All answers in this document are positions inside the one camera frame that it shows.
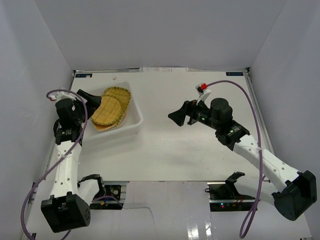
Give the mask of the oval woven bamboo tray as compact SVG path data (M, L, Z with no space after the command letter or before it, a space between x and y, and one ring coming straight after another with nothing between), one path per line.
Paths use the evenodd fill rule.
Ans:
M122 106L120 101L111 95L101 97L100 106L91 116L91 121L97 125L107 126L120 119Z

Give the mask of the triangular woven bamboo tray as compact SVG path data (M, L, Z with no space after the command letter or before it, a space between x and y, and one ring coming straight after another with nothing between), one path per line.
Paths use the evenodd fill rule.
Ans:
M118 128L117 125L118 124L98 125L96 123L93 123L93 126L97 131L108 131L110 129L115 129L115 128Z

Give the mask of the white plastic bin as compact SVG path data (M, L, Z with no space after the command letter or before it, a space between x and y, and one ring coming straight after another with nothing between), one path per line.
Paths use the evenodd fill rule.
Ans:
M140 131L143 116L134 100L129 82L99 83L77 78L73 80L71 90L73 92L83 90L91 95L102 97L101 106L88 119L82 140L83 148Z

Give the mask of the pink round plate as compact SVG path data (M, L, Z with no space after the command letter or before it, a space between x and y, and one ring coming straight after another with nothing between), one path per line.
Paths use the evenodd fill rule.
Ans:
M127 119L127 116L128 116L128 113L126 112L126 113L123 115L123 117L122 117L122 119L120 120L120 122L118 123L117 127L121 127L121 126L125 123L125 121L126 121L126 119Z

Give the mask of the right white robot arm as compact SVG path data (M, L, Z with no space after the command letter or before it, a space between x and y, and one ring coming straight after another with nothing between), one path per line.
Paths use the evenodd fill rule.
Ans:
M224 98L215 98L207 106L204 101L186 100L182 107L168 114L178 126L197 122L215 130L217 140L231 151L242 156L257 169L262 169L275 186L272 203L286 219L295 221L317 201L316 176L306 170L301 172L258 146L257 140L233 119L233 109Z

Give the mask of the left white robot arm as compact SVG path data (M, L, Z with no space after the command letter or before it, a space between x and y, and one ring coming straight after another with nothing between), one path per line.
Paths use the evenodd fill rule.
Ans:
M60 90L49 99L55 101L58 115L53 126L57 162L53 166L53 187L49 198L41 202L41 212L51 230L60 233L87 227L91 222L91 203L106 193L99 174L78 180L84 129L102 98L79 89L76 93Z

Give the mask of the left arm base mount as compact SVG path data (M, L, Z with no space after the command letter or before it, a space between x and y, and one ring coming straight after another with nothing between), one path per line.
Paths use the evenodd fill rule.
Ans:
M125 203L128 182L125 181L105 181L105 194L99 193L94 199L99 198L91 203L91 210L121 210Z

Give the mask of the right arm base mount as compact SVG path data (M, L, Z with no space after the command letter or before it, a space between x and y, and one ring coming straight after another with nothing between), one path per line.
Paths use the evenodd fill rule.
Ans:
M254 197L239 194L235 186L230 183L211 182L204 191L208 194L212 213L247 212L255 202Z

